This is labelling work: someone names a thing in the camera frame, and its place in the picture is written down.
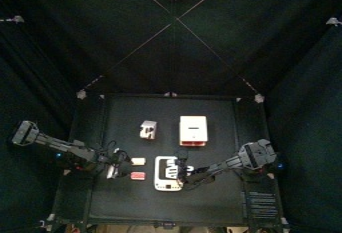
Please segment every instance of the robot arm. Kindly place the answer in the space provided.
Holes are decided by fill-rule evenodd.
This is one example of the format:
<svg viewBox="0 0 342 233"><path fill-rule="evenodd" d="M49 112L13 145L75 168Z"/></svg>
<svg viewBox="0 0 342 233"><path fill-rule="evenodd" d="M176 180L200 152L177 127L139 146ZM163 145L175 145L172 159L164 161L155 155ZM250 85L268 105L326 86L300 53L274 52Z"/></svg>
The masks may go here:
<svg viewBox="0 0 342 233"><path fill-rule="evenodd" d="M256 142L247 143L241 146L237 155L224 160L220 163L207 167L187 171L185 158L180 158L177 179L181 183L200 184L209 183L215 180L215 175L231 169L247 168L256 170L266 164L275 161L276 154L274 152L270 141L260 139Z"/></svg>
<svg viewBox="0 0 342 233"><path fill-rule="evenodd" d="M81 141L75 140L73 142L66 142L45 135L38 131L36 124L30 121L20 122L10 141L18 146L37 143L58 152L70 153L77 158L83 159L85 163L93 164L93 166L89 166L91 169L93 169L97 164L107 164L116 169L109 178L123 176L119 172L121 162L131 163L131 158L124 151L116 150L112 156L108 156L88 148Z"/></svg>

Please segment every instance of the floor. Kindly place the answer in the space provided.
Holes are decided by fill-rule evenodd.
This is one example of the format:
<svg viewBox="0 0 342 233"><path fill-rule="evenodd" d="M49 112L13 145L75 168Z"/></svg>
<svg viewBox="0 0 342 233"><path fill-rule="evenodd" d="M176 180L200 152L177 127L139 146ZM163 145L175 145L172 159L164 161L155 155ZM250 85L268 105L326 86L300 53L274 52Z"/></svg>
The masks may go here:
<svg viewBox="0 0 342 233"><path fill-rule="evenodd" d="M247 227L228 227L228 233L243 233ZM187 233L209 233L204 227L193 227L185 230ZM77 233L72 230L72 225L68 225L65 233ZM172 230L155 228L153 226L128 226L128 225L99 225L95 233L180 233L180 228L175 227Z"/></svg>

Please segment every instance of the black tent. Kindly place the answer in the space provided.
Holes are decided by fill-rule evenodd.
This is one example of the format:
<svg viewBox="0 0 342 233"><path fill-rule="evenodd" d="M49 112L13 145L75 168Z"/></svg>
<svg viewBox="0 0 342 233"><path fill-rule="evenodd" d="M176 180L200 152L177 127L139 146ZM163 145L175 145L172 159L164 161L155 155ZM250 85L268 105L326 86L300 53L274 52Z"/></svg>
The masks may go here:
<svg viewBox="0 0 342 233"><path fill-rule="evenodd" d="M302 232L340 231L342 26L326 22L342 0L0 2L0 229L48 216L60 175L52 153L8 146L12 127L68 138L85 91L262 94L284 215Z"/></svg>

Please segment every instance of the red object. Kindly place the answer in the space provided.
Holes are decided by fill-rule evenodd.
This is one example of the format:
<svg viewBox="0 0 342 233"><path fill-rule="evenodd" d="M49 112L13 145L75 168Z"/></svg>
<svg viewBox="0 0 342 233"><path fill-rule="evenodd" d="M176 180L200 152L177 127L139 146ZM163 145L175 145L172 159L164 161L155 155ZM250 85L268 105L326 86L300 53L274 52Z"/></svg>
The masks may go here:
<svg viewBox="0 0 342 233"><path fill-rule="evenodd" d="M145 178L144 172L131 172L131 180L143 181Z"/></svg>

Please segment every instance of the small box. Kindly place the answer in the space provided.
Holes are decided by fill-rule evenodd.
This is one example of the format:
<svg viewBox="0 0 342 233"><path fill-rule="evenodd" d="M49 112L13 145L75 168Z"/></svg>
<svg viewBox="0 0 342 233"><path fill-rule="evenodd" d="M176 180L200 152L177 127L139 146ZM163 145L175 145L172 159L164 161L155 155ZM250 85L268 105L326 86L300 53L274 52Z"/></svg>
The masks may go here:
<svg viewBox="0 0 342 233"><path fill-rule="evenodd" d="M179 122L179 145L205 146L207 141L207 117L181 116Z"/></svg>
<svg viewBox="0 0 342 233"><path fill-rule="evenodd" d="M156 122L145 120L140 125L140 138L153 140L155 131L156 131Z"/></svg>

